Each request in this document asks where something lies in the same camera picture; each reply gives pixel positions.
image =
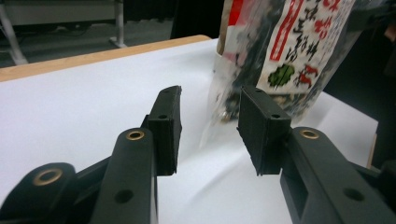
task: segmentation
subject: bolt hole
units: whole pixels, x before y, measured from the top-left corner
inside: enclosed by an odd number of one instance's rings
[[[143,132],[133,131],[133,132],[128,133],[126,135],[126,138],[129,140],[135,141],[135,140],[139,140],[139,139],[143,138],[144,136],[145,136],[145,133],[143,133]]]
[[[128,203],[134,197],[134,193],[129,189],[120,190],[114,200],[116,203]]]
[[[42,176],[40,176],[40,180],[41,181],[49,181],[55,176],[56,176],[55,172],[49,172],[49,173],[46,173],[46,174],[43,174]]]
[[[319,135],[317,133],[310,131],[310,130],[301,130],[300,135],[302,135],[305,138],[309,138],[309,139],[318,139],[319,138]]]
[[[45,186],[57,181],[63,174],[63,171],[58,168],[52,168],[41,171],[35,176],[33,184],[36,186]]]
[[[356,189],[344,189],[344,194],[354,201],[361,202],[364,200],[364,196]]]

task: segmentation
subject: food package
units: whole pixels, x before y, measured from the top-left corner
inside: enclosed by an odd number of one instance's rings
[[[244,0],[215,62],[213,122],[236,120],[242,86],[269,94],[297,122],[335,73],[361,31],[353,10],[383,0]]]

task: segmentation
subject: floor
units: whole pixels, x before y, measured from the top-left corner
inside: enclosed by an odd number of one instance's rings
[[[125,44],[128,47],[162,41],[170,38],[172,21],[128,21],[124,27]],[[98,23],[89,28],[54,31],[18,32],[21,51],[29,63],[116,49],[108,39],[115,36],[114,24]],[[0,68],[14,66],[5,38],[0,38]]]

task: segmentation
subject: wooden table edge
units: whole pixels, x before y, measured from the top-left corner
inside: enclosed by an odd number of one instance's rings
[[[78,55],[74,57],[50,60],[41,63],[29,63],[19,66],[1,68],[0,82],[22,77],[40,75],[43,73],[58,71],[65,68],[71,68],[89,63],[99,63],[111,59],[146,53],[158,49],[168,49],[209,39],[210,37],[206,35],[193,35],[178,39],[170,39],[145,45],[133,46],[125,49],[111,49],[90,54]]]

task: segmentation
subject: table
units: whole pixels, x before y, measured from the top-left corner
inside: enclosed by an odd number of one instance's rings
[[[109,156],[158,91],[180,85],[177,174],[158,179],[160,223],[291,223],[279,176],[256,176],[234,123],[207,125],[216,45],[194,36],[0,69],[0,202],[37,166],[64,161],[80,171]],[[301,124],[366,165],[375,120],[322,93]]]

